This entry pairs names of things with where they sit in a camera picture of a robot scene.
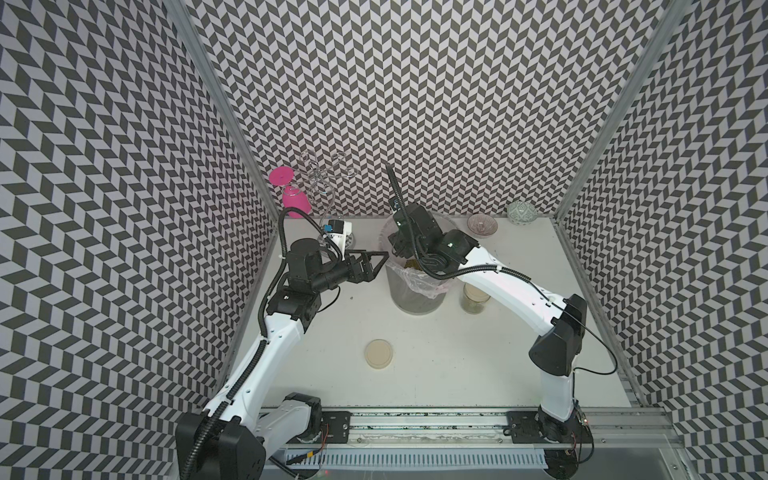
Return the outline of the glass jar with beans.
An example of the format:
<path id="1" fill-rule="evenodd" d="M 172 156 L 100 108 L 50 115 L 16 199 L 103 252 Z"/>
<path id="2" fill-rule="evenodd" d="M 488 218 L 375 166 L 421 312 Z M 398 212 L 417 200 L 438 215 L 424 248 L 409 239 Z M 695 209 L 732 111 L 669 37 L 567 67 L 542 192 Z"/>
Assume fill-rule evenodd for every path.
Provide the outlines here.
<path id="1" fill-rule="evenodd" d="M 490 296 L 479 288 L 468 283 L 463 285 L 460 306 L 468 314 L 481 313 L 489 300 Z"/>

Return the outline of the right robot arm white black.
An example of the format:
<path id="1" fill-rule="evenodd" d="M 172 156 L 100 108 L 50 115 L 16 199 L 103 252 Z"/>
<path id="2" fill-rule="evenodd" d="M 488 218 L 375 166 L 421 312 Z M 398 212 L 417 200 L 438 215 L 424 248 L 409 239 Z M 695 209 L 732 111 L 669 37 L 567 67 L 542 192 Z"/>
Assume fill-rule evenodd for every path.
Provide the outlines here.
<path id="1" fill-rule="evenodd" d="M 423 206 L 389 200 L 397 231 L 388 237 L 393 253 L 413 258 L 439 280 L 459 279 L 516 314 L 536 333 L 529 358 L 541 373 L 542 400 L 535 420 L 546 442 L 567 442 L 579 423 L 574 398 L 574 361 L 586 334 L 586 301 L 564 298 L 496 259 L 459 229 L 443 231 Z"/>

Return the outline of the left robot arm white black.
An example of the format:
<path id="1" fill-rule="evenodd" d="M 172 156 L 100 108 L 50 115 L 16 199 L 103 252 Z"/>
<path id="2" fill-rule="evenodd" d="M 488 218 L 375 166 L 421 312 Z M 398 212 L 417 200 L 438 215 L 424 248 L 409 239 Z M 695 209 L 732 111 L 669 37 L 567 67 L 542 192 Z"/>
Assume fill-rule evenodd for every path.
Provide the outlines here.
<path id="1" fill-rule="evenodd" d="M 373 281 L 385 251 L 351 250 L 324 261 L 314 238 L 294 241 L 259 308 L 261 333 L 232 376 L 199 413 L 182 415 L 175 438 L 182 479 L 257 479 L 285 444 L 324 436 L 319 398 L 291 393 L 261 412 L 283 362 L 321 310 L 324 292 Z"/>

